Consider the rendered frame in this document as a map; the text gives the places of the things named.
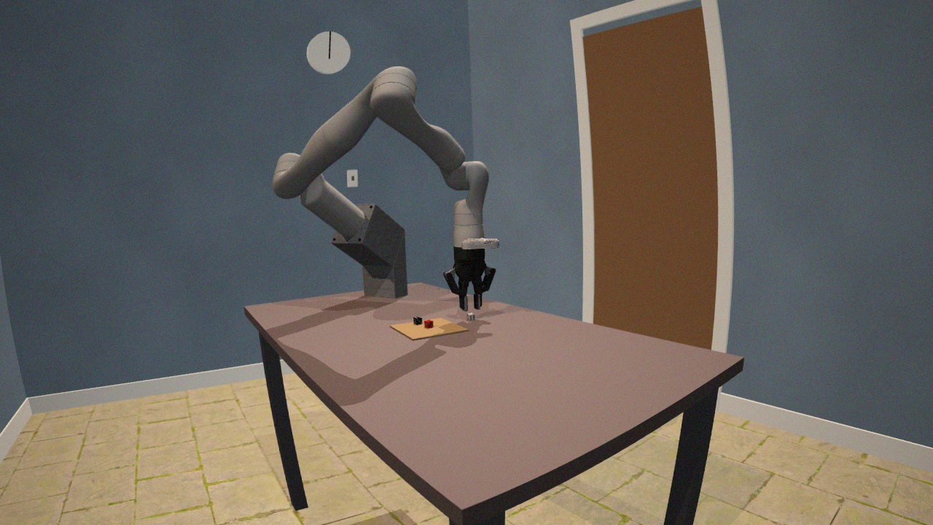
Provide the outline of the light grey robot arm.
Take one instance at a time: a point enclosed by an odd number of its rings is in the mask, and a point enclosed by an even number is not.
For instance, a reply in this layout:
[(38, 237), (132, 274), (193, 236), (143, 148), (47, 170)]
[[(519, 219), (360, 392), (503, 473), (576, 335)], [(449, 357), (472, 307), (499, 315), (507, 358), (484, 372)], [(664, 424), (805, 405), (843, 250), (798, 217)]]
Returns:
[(299, 196), (301, 205), (341, 235), (356, 235), (364, 224), (363, 211), (325, 182), (322, 172), (350, 152), (379, 117), (439, 166), (448, 187), (469, 191), (466, 199), (454, 205), (453, 245), (499, 248), (499, 240), (485, 238), (483, 230), (488, 169), (481, 162), (464, 162), (464, 151), (456, 140), (446, 130), (424, 122), (414, 106), (416, 88), (415, 74), (405, 67), (377, 74), (356, 98), (318, 128), (300, 155), (286, 153), (278, 159), (273, 192), (284, 199)]

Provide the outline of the tan square mat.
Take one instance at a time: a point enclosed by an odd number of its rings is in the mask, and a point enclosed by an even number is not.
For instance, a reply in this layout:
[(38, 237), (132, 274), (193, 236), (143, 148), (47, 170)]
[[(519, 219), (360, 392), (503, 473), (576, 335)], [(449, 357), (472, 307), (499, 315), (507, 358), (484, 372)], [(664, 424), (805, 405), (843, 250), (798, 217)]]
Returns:
[(443, 335), (452, 335), (452, 333), (463, 333), (469, 332), (469, 329), (449, 322), (443, 318), (439, 319), (430, 319), (433, 320), (434, 326), (432, 328), (424, 327), (424, 320), (422, 324), (414, 324), (413, 322), (404, 323), (404, 324), (395, 324), (390, 325), (394, 331), (402, 333), (406, 337), (409, 337), (411, 341), (416, 341), (429, 337), (439, 337)]

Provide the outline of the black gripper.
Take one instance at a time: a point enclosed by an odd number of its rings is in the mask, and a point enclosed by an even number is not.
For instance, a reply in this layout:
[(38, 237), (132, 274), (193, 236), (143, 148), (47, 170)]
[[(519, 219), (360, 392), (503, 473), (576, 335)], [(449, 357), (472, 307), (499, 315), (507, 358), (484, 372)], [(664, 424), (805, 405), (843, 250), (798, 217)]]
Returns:
[[(454, 295), (459, 295), (459, 305), (462, 308), (462, 311), (469, 311), (469, 303), (467, 302), (467, 288), (469, 288), (469, 282), (473, 283), (475, 290), (474, 295), (474, 307), (479, 310), (481, 307), (481, 295), (489, 290), (494, 273), (496, 269), (493, 267), (488, 267), (485, 264), (485, 249), (462, 249), (454, 247), (454, 263), (453, 269), (444, 272), (446, 282), (450, 290)], [(483, 282), (481, 282), (481, 275), (485, 271), (485, 276)], [(458, 276), (458, 286), (456, 283), (456, 275)], [(452, 286), (452, 287), (451, 287)]]

